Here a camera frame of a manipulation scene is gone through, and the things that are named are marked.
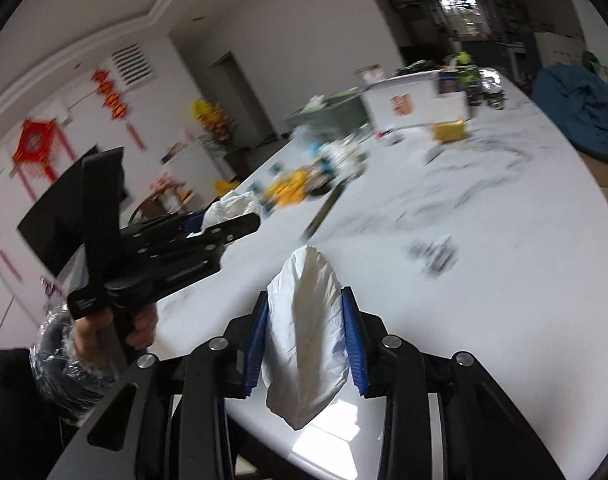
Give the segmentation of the person left hand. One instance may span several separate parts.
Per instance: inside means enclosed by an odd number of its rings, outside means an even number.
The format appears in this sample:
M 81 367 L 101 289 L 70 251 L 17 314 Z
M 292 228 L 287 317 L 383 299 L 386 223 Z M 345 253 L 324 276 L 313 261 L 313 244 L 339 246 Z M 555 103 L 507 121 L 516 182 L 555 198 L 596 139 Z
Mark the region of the person left hand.
M 126 337 L 127 346 L 134 350 L 150 347 L 155 341 L 157 322 L 157 306 L 148 304 L 134 318 L 133 329 Z M 99 370 L 109 370 L 117 361 L 118 352 L 121 350 L 114 327 L 113 312 L 105 309 L 76 320 L 72 344 L 80 362 Z

